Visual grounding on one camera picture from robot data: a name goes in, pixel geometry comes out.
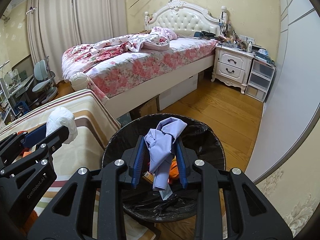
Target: headboard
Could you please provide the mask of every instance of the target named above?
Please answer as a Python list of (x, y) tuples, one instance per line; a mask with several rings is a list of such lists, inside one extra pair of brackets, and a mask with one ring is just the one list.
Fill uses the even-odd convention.
[(172, 0), (151, 15), (145, 12), (146, 30), (155, 26), (172, 30), (207, 31), (221, 35), (219, 19), (211, 17), (207, 9), (192, 3)]

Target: drawer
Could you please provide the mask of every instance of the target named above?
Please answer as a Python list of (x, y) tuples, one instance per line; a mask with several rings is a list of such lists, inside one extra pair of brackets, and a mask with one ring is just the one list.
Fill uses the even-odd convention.
[(220, 50), (219, 62), (245, 70), (248, 58), (229, 51)]
[(242, 69), (239, 69), (227, 64), (223, 64), (221, 62), (218, 62), (217, 64), (217, 70), (216, 70), (217, 75), (230, 78), (239, 83), (242, 83), (244, 73), (245, 71)]

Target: white wardrobe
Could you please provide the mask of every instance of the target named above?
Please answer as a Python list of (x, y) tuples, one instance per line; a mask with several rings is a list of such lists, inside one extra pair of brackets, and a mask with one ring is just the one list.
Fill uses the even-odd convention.
[(309, 0), (280, 0), (276, 76), (245, 171), (260, 181), (302, 143), (320, 102), (320, 18)]

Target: black trash bag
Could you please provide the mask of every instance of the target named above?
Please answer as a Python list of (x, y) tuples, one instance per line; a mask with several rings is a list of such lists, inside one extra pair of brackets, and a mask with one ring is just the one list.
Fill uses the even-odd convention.
[[(205, 123), (176, 114), (152, 114), (132, 121), (110, 139), (103, 154), (102, 166), (120, 159), (123, 152), (134, 148), (140, 135), (146, 135), (150, 128), (166, 118), (175, 117), (187, 124), (180, 137), (185, 148), (196, 152), (217, 169), (225, 170), (226, 161), (222, 145), (212, 129)], [(124, 211), (138, 219), (152, 223), (168, 223), (190, 218), (197, 211), (197, 190), (184, 190), (180, 181), (171, 185), (173, 194), (163, 201), (152, 185), (140, 179), (135, 190), (123, 190)]]

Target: white nightstand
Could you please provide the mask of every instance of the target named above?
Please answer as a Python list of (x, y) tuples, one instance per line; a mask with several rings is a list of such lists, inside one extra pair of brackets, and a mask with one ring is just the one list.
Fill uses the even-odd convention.
[(240, 87), (244, 94), (253, 57), (253, 53), (218, 45), (211, 82), (217, 78), (228, 86)]

